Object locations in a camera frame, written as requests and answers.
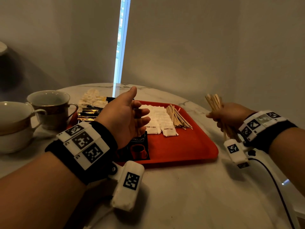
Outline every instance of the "white marble surface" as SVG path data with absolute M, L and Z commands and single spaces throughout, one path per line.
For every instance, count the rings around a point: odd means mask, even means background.
M 90 88 L 101 96 L 118 96 L 132 85 L 85 84 L 63 88 L 78 103 Z M 177 104 L 184 108 L 219 149 L 218 160 L 201 165 L 147 169 L 143 177 L 136 209 L 124 217 L 111 211 L 97 228 L 290 228 L 284 208 L 268 173 L 256 164 L 238 169 L 223 147 L 223 135 L 216 123 L 205 117 L 206 109 L 181 97 L 160 90 L 137 86 L 136 100 Z M 0 177 L 16 170 L 43 153 L 52 140 L 52 131 L 39 128 L 33 143 L 26 149 L 0 155 Z M 266 156 L 256 158 L 267 164 Z M 88 225 L 108 211 L 101 205 Z

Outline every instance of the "round table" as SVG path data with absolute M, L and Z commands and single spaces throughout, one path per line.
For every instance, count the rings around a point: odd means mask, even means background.
M 78 103 L 88 89 L 101 96 L 118 96 L 129 84 L 98 83 L 63 88 Z M 206 118 L 209 111 L 167 92 L 137 86 L 136 100 L 177 104 L 184 108 L 219 149 L 217 161 L 192 166 L 147 169 L 133 212 L 109 210 L 100 204 L 87 225 L 98 228 L 290 228 L 284 208 L 266 170 L 255 161 L 239 169 L 223 146 L 223 134 Z M 39 127 L 35 139 L 24 150 L 0 155 L 0 177 L 18 169 L 44 152 L 56 132 Z M 266 161 L 258 152 L 256 158 Z

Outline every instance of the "cable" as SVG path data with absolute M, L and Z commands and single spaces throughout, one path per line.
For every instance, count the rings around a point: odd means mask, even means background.
M 265 169 L 268 171 L 268 173 L 270 174 L 270 176 L 271 176 L 271 178 L 272 178 L 272 181 L 273 181 L 273 183 L 274 183 L 274 185 L 275 185 L 275 187 L 276 187 L 276 189 L 277 189 L 277 191 L 278 191 L 278 194 L 280 195 L 280 198 L 281 198 L 281 201 L 282 201 L 282 203 L 283 203 L 283 206 L 284 206 L 285 212 L 286 212 L 286 214 L 287 214 L 287 217 L 288 217 L 288 219 L 289 219 L 290 225 L 291 225 L 292 229 L 295 229 L 295 227 L 294 227 L 294 225 L 293 225 L 293 222 L 292 222 L 292 219 L 291 219 L 291 217 L 290 217 L 290 214 L 289 214 L 289 212 L 288 212 L 286 203 L 285 203 L 285 201 L 284 201 L 284 198 L 283 198 L 283 196 L 282 196 L 282 194 L 281 194 L 281 192 L 280 192 L 280 189 L 279 189 L 279 187 L 278 187 L 278 185 L 277 185 L 277 183 L 276 183 L 274 177 L 272 176 L 270 170 L 267 168 L 267 166 L 265 166 L 264 163 L 262 163 L 260 160 L 257 160 L 256 158 L 248 158 L 248 160 L 255 160 L 255 161 L 258 161 L 258 162 L 261 163 L 262 166 L 264 166 Z

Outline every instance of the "gray wall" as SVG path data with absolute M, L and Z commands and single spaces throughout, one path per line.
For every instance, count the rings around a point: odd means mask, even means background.
M 0 0 L 0 101 L 113 82 L 121 0 Z
M 122 82 L 305 127 L 305 0 L 131 0 Z

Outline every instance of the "red tray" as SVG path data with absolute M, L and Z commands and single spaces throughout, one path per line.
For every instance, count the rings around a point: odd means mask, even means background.
M 142 104 L 167 107 L 169 104 L 140 101 Z M 165 137 L 161 134 L 149 134 L 148 151 L 150 160 L 136 161 L 146 168 L 190 165 L 215 161 L 218 149 L 204 131 L 195 123 L 188 113 L 178 105 L 175 108 L 190 123 L 193 130 L 176 128 L 179 136 Z M 77 123 L 77 114 L 73 115 L 69 126 Z

